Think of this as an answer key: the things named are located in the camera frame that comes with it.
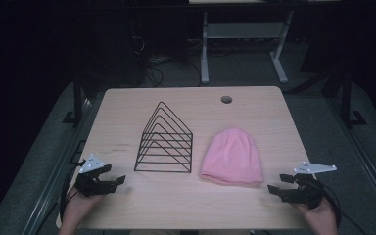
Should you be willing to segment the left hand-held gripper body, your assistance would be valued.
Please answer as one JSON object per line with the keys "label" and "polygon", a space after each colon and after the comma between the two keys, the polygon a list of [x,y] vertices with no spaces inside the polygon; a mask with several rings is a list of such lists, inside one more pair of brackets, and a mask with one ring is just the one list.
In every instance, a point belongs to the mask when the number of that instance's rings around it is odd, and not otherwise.
{"label": "left hand-held gripper body", "polygon": [[91,154],[81,164],[76,177],[74,187],[85,197],[94,195],[107,195],[116,191],[115,181],[102,181],[99,177],[93,177],[92,171],[106,165],[97,156]]}

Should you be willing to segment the pink knitted beanie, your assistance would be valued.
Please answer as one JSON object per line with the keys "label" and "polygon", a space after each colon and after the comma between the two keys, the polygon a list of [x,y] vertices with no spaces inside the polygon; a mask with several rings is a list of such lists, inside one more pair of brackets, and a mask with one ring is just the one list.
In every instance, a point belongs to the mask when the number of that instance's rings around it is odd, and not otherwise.
{"label": "pink knitted beanie", "polygon": [[200,177],[220,185],[260,185],[262,169],[252,136],[237,127],[217,133],[203,158]]}

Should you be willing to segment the white metal desk frame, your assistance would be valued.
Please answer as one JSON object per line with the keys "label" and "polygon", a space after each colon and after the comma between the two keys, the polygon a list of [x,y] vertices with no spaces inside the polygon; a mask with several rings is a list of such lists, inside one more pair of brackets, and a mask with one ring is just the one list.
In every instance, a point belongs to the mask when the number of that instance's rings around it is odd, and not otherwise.
{"label": "white metal desk frame", "polygon": [[280,61],[280,56],[294,16],[293,11],[286,14],[283,22],[268,23],[210,23],[208,13],[203,14],[202,29],[202,54],[200,60],[201,83],[210,82],[208,63],[208,40],[209,39],[277,39],[278,45],[269,53],[270,60],[275,68],[277,77],[282,84],[288,82]]}

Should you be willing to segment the person's left hand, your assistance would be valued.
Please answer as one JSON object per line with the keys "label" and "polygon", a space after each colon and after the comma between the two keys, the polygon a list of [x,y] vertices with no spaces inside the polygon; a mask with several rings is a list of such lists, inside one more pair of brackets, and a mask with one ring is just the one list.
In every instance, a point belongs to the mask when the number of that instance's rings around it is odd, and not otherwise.
{"label": "person's left hand", "polygon": [[85,197],[75,187],[67,194],[62,225],[58,235],[74,235],[81,221],[105,198],[105,195]]}

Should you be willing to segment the grey metal floor rail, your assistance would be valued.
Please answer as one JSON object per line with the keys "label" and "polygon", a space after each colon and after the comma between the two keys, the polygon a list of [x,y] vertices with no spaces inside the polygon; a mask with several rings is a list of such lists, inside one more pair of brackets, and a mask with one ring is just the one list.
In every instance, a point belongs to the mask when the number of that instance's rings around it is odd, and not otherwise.
{"label": "grey metal floor rail", "polygon": [[53,168],[44,188],[39,194],[22,235],[36,235],[58,204],[61,195],[59,188],[61,191],[64,190],[65,180],[73,167],[71,160],[74,160],[78,156],[79,151],[83,149],[85,141],[80,140],[79,136],[82,133],[83,123],[87,119],[91,107],[91,102],[85,98],[78,104],[77,109],[66,114],[67,124],[71,125],[67,140],[63,144],[62,152],[53,164]]}
{"label": "grey metal floor rail", "polygon": [[334,116],[338,120],[339,125],[344,130],[345,135],[349,139],[352,145],[352,148],[356,152],[360,166],[363,169],[366,178],[370,182],[370,185],[376,194],[376,167],[373,164],[373,162],[371,162],[368,152],[361,145],[359,138],[353,131],[353,127],[350,124],[346,124],[344,122],[343,118],[341,117],[340,108],[336,104],[336,102],[333,99],[327,98],[326,103],[328,104],[329,108],[332,110]]}

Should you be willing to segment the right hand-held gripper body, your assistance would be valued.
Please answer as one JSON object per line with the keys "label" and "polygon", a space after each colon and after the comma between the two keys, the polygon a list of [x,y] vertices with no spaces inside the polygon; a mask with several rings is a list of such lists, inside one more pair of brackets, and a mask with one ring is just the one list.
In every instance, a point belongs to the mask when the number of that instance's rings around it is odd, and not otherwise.
{"label": "right hand-held gripper body", "polygon": [[294,178],[298,187],[296,189],[281,189],[283,194],[279,197],[282,202],[290,204],[306,204],[312,210],[317,208],[325,198],[335,209],[337,204],[324,190],[325,186],[315,178],[316,173],[336,171],[335,165],[313,164],[301,162],[294,168]]}

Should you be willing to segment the black metal stand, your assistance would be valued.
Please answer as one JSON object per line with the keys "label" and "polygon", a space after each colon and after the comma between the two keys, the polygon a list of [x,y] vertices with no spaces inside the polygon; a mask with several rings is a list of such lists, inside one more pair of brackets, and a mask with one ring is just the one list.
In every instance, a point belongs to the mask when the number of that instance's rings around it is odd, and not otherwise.
{"label": "black metal stand", "polygon": [[351,108],[352,103],[352,77],[348,70],[342,79],[341,120],[347,128],[354,125],[366,125],[367,122],[359,111]]}
{"label": "black metal stand", "polygon": [[72,83],[73,91],[73,110],[66,112],[63,123],[78,127],[84,116],[84,107],[87,103],[87,97],[84,94],[82,86],[82,75],[78,72]]}

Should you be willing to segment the person's right hand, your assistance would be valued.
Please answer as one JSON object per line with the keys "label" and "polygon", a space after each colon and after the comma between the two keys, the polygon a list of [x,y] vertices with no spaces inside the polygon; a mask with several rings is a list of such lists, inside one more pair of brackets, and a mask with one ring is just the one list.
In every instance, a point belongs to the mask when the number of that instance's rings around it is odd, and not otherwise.
{"label": "person's right hand", "polygon": [[292,204],[292,207],[303,216],[315,235],[338,235],[336,216],[325,198],[312,210],[306,204]]}

